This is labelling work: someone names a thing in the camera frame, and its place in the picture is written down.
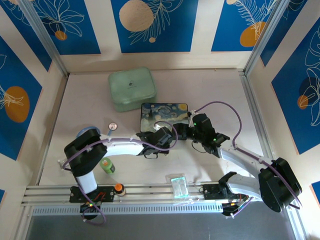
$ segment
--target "white table surface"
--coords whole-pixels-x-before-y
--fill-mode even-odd
[[[109,94],[109,72],[71,74],[66,86],[52,140],[45,160],[40,185],[72,185],[75,179],[68,171],[60,169],[58,160],[65,158],[64,147],[77,133],[88,126],[98,127],[107,134],[108,125],[118,125],[113,137],[130,137],[140,131],[140,109],[116,112]],[[187,103],[195,110],[211,101],[224,101],[239,112],[243,128],[237,143],[262,154],[248,102],[236,69],[225,70],[157,70],[152,71],[157,86],[159,103]],[[231,109],[213,104],[201,111],[210,118],[216,132],[231,139],[237,133],[239,122]],[[231,140],[224,146],[231,145]],[[203,150],[200,144],[195,146]],[[218,181],[224,174],[236,171],[248,176],[232,162],[203,154],[191,147],[191,141],[179,141],[168,156],[158,159],[144,156],[121,155],[110,157],[115,173],[106,174],[99,165],[94,169],[98,184],[149,184],[165,183],[166,175],[185,174],[188,182]]]

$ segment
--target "gray floor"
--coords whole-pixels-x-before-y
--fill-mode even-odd
[[[83,223],[80,216],[33,216],[27,239],[292,240],[295,237],[285,213],[253,202],[235,219],[225,219],[221,213],[107,215],[107,224],[101,227]]]

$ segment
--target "small green bottle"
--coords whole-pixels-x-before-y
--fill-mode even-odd
[[[108,157],[104,157],[100,160],[100,167],[107,173],[113,174],[116,170],[115,165]]]

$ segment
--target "metal vent grille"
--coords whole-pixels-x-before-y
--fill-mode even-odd
[[[194,203],[188,205],[172,204],[110,204],[102,205],[101,210],[106,215],[129,214],[192,214],[192,213],[222,213],[221,203]],[[78,215],[79,206],[37,206],[33,216]]]

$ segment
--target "orange bottle cap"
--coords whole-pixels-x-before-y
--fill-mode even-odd
[[[123,185],[121,183],[117,183],[115,186],[114,186],[114,189],[117,191],[117,192],[120,192],[122,189],[123,189]]]

